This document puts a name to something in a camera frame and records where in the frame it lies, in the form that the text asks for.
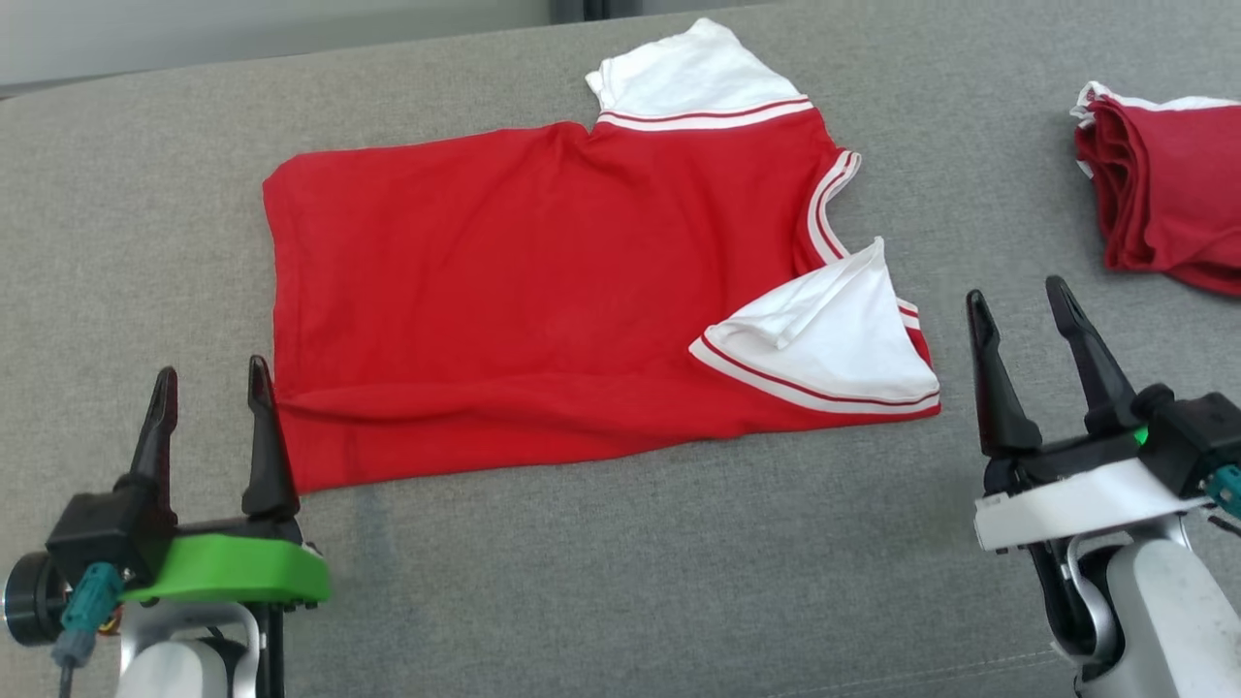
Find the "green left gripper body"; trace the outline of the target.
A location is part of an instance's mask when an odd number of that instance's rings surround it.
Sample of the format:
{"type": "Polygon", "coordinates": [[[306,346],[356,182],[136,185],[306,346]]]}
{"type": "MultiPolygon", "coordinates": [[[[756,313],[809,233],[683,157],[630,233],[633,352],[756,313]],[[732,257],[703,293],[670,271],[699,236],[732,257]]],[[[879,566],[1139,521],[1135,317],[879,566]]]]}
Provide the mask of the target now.
{"type": "Polygon", "coordinates": [[[315,607],[333,597],[328,561],[297,520],[216,520],[181,527],[158,542],[155,560],[113,551],[72,555],[66,570],[48,551],[19,558],[2,586],[2,626],[19,645],[53,645],[61,619],[87,570],[107,564],[115,604],[271,604],[315,607]]]}

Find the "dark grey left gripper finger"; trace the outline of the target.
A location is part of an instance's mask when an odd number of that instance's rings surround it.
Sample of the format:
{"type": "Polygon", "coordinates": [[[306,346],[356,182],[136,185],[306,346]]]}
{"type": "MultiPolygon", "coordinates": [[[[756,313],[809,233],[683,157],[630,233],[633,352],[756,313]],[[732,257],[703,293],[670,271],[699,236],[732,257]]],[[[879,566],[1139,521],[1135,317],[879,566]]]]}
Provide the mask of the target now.
{"type": "Polygon", "coordinates": [[[177,426],[177,373],[163,366],[151,388],[151,397],[129,471],[115,481],[114,489],[143,488],[158,505],[169,505],[172,472],[172,433],[177,426]]]}
{"type": "Polygon", "coordinates": [[[302,503],[276,414],[271,368],[262,355],[252,355],[248,361],[247,402],[253,430],[251,472],[242,496],[242,513],[251,520],[292,520],[302,509],[302,503]]]}

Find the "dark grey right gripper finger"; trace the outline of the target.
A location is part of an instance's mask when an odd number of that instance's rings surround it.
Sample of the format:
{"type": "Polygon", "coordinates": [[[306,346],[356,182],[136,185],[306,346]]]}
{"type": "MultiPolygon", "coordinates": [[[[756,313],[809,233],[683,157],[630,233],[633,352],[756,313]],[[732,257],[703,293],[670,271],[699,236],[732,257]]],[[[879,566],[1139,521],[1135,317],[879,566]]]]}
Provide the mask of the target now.
{"type": "Polygon", "coordinates": [[[1049,274],[1045,291],[1060,337],[1067,340],[1080,378],[1088,433],[1136,432],[1142,420],[1133,412],[1136,392],[1111,349],[1059,274],[1049,274]]]}
{"type": "Polygon", "coordinates": [[[973,354],[973,385],[975,422],[980,455],[998,460],[1016,455],[1033,455],[1042,445],[1037,424],[1025,414],[1011,386],[1009,371],[1001,361],[1001,335],[980,289],[965,296],[970,353],[973,354]]]}

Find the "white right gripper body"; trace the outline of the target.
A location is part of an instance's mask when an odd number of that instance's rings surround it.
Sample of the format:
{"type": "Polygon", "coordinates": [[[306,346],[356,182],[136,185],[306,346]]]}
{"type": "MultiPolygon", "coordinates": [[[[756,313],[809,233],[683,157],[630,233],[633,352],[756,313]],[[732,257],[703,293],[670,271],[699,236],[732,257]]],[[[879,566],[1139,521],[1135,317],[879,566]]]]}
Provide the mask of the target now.
{"type": "Polygon", "coordinates": [[[980,436],[984,494],[974,532],[983,551],[1108,533],[1207,504],[1203,493],[1178,496],[1138,451],[1143,431],[1061,440],[1020,450],[980,436]]]}

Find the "red white Bulls 23 shorts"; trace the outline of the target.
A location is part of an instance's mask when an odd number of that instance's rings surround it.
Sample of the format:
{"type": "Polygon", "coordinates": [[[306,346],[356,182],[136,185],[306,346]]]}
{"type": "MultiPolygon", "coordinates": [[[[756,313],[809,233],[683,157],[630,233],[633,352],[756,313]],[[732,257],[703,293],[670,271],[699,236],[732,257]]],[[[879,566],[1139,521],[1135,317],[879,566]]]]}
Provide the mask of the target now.
{"type": "Polygon", "coordinates": [[[1104,266],[1241,298],[1241,101],[1157,103],[1087,82],[1069,113],[1104,266]]]}

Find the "red white Bulls jersey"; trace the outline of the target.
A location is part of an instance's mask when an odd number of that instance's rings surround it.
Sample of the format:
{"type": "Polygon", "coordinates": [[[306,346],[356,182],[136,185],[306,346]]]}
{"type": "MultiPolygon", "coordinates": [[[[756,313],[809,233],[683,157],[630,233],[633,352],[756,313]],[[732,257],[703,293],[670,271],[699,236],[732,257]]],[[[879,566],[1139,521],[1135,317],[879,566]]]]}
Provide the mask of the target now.
{"type": "Polygon", "coordinates": [[[701,17],[558,122],[307,153],[263,184],[276,402],[299,491],[617,460],[939,414],[861,158],[701,17]]]}

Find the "grey partition post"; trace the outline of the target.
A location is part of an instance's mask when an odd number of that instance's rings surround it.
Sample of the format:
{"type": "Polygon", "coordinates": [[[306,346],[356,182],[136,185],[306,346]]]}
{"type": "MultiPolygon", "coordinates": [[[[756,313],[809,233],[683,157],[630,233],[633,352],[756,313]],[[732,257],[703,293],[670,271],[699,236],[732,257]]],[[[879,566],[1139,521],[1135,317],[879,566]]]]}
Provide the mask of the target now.
{"type": "Polygon", "coordinates": [[[604,21],[634,17],[643,12],[643,0],[551,0],[553,25],[604,21]]]}

